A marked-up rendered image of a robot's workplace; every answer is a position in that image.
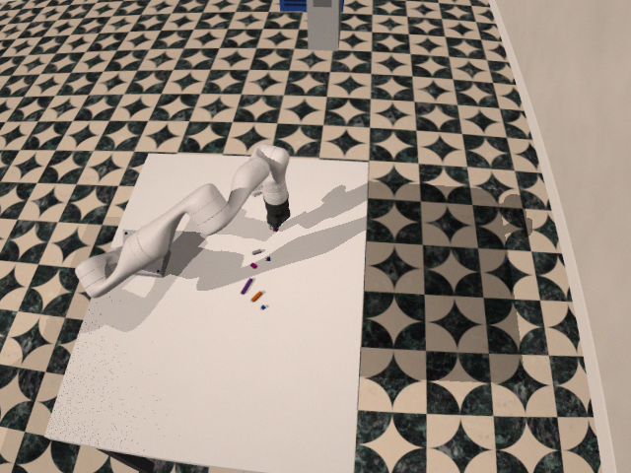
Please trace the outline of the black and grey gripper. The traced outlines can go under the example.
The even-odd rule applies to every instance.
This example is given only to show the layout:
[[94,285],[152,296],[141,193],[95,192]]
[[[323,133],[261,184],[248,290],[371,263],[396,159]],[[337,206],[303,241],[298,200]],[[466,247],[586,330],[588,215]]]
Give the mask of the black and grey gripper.
[[267,223],[269,229],[275,232],[275,228],[280,227],[291,216],[287,185],[280,193],[271,194],[264,190],[261,182],[251,193],[253,197],[258,195],[264,196],[263,200],[267,211]]

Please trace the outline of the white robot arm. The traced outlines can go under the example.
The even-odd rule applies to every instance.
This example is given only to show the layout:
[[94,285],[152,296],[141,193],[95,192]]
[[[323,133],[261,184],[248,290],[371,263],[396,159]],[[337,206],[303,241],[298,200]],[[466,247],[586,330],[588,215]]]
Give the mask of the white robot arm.
[[121,248],[117,247],[118,250],[82,261],[75,273],[85,291],[91,298],[99,298],[164,257],[171,248],[176,228],[184,214],[189,215],[204,235],[212,236],[235,218],[261,182],[266,192],[280,193],[286,187],[289,160],[285,149],[258,144],[248,161],[236,171],[228,202],[214,184],[202,185],[165,214],[129,236]]

